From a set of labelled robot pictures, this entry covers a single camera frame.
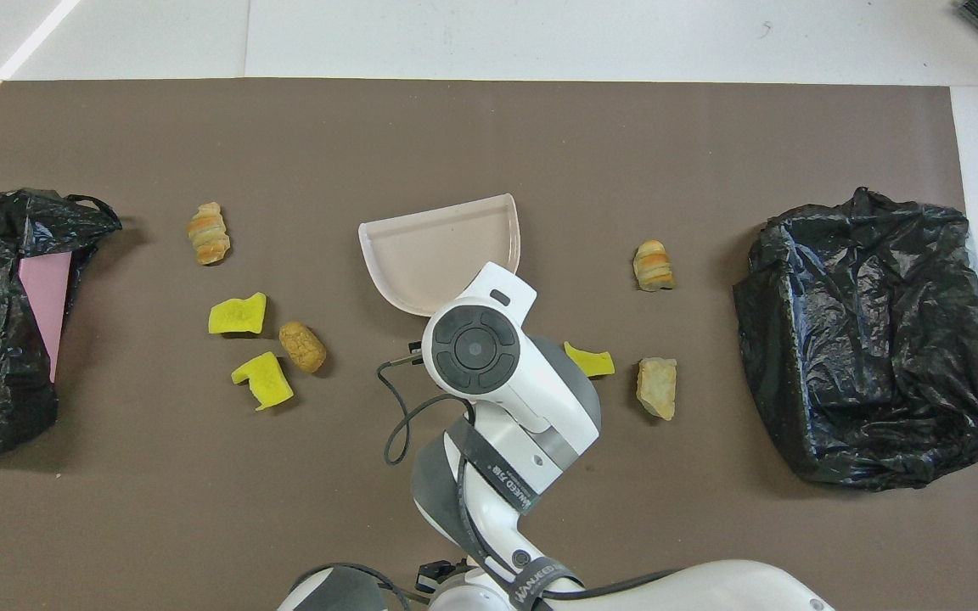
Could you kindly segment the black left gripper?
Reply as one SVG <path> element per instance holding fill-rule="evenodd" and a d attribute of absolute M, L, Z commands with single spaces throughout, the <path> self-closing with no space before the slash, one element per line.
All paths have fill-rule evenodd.
<path fill-rule="evenodd" d="M 465 571 L 466 559 L 459 559 L 455 562 L 438 560 L 420 564 L 415 581 L 415 591 L 422 592 L 422 594 L 435 594 L 451 576 Z"/>

